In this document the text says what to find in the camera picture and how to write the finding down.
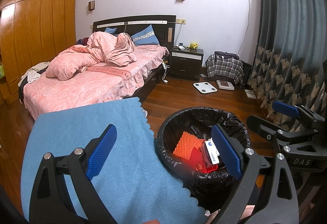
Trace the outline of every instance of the wooden wardrobe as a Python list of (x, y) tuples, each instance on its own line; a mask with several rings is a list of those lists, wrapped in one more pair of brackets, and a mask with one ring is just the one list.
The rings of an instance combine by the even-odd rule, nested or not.
[(0, 92), (9, 104), (18, 97), (20, 77), (40, 62), (76, 44), (75, 0), (2, 0)]

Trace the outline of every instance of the dark curtain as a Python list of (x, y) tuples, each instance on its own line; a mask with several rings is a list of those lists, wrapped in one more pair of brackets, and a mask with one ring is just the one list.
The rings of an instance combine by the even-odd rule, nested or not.
[(325, 0), (262, 0), (262, 24), (248, 84), (268, 120), (285, 130), (298, 122), (272, 109), (272, 102), (305, 105), (324, 116), (326, 92)]

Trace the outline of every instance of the wooden floor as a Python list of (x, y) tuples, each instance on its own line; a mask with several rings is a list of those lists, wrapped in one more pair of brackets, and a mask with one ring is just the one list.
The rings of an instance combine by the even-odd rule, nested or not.
[[(234, 91), (218, 90), (205, 95), (193, 87), (192, 81), (169, 79), (168, 84), (158, 84), (143, 102), (148, 111), (148, 123), (157, 135), (162, 122), (172, 113), (193, 106), (207, 106), (234, 113), (246, 123), (247, 117), (264, 115), (254, 99), (247, 98), (243, 89)], [(8, 196), (22, 212), (20, 201), (20, 176), (22, 161), (34, 120), (23, 104), (18, 101), (11, 105), (0, 105), (0, 182)], [(271, 144), (257, 134), (250, 132), (252, 147), (260, 155), (272, 156)], [(262, 177), (257, 184), (261, 186)]]

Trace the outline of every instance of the black garbage bag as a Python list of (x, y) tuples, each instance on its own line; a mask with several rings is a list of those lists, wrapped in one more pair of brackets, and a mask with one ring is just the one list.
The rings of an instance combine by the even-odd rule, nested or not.
[(225, 167), (207, 174), (190, 171), (172, 154), (184, 131), (208, 140), (211, 138), (212, 127), (217, 123), (229, 136), (238, 139), (244, 148), (251, 147), (248, 131), (234, 114), (208, 107), (192, 107), (177, 111), (162, 123), (158, 131), (157, 148), (160, 157), (170, 171), (183, 180), (184, 186), (193, 196), (217, 192), (235, 181)]

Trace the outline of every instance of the blue cloth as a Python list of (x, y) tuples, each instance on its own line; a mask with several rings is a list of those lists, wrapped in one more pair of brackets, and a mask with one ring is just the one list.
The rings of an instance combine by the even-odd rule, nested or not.
[[(138, 98), (88, 105), (40, 115), (28, 139), (21, 178), (24, 216), (28, 219), (34, 179), (46, 152), (68, 155), (99, 137), (108, 124), (117, 141), (92, 184), (119, 224), (204, 224), (204, 209), (181, 180), (163, 166), (154, 149), (153, 132)], [(78, 215), (86, 217), (69, 176), (65, 176)]]
[(117, 30), (117, 28), (114, 28), (114, 29), (106, 28), (104, 32), (114, 35), (116, 30)]
[(141, 32), (134, 34), (133, 36), (131, 36), (131, 38), (135, 46), (159, 44), (159, 41), (156, 35), (154, 34), (152, 25), (148, 26)]

